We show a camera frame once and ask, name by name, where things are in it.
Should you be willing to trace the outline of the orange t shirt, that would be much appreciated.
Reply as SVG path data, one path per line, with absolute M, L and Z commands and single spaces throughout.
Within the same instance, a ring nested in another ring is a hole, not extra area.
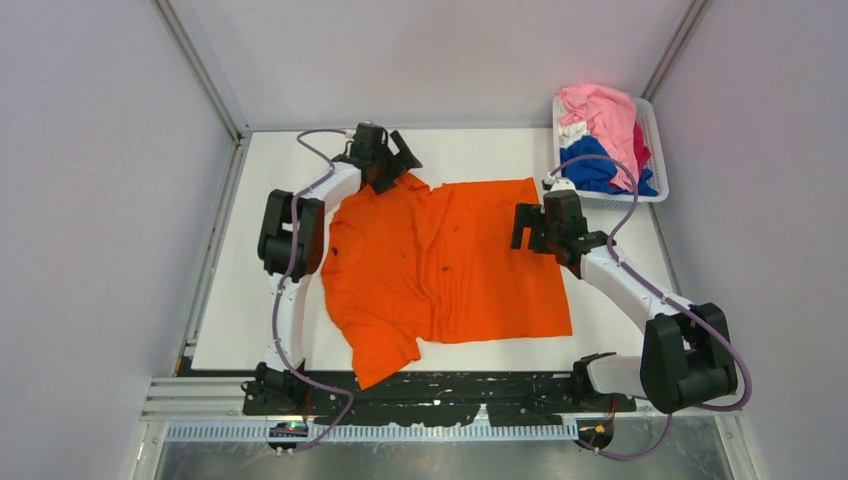
M 528 178 L 431 188 L 407 174 L 342 202 L 321 281 L 360 388 L 419 360 L 420 341 L 572 334 L 556 260 L 511 245 L 516 206 L 536 200 Z

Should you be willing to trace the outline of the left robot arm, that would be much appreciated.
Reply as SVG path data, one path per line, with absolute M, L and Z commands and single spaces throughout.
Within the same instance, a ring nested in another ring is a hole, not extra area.
M 382 195 L 395 188 L 403 175 L 422 166 L 397 130 L 361 122 L 337 133 L 345 144 L 334 157 L 308 142 L 312 131 L 297 135 L 297 143 L 323 160 L 326 169 L 294 192 L 270 192 L 260 228 L 257 254 L 269 276 L 271 319 L 257 372 L 260 380 L 271 382 L 268 400 L 284 414 L 296 413 L 305 405 L 305 385 L 353 396 L 350 390 L 320 383 L 301 370 L 306 296 L 323 259 L 327 212 L 364 189 Z

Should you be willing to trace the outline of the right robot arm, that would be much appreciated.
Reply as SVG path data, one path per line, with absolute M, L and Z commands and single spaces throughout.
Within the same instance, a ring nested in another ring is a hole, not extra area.
M 554 256 L 643 335 L 638 356 L 598 353 L 574 363 L 570 392 L 580 408 L 596 410 L 611 394 L 622 394 L 673 414 L 713 408 L 715 400 L 736 393 L 742 367 L 723 311 L 663 292 L 631 265 L 611 235 L 589 229 L 575 191 L 550 190 L 539 204 L 517 204 L 511 246 Z

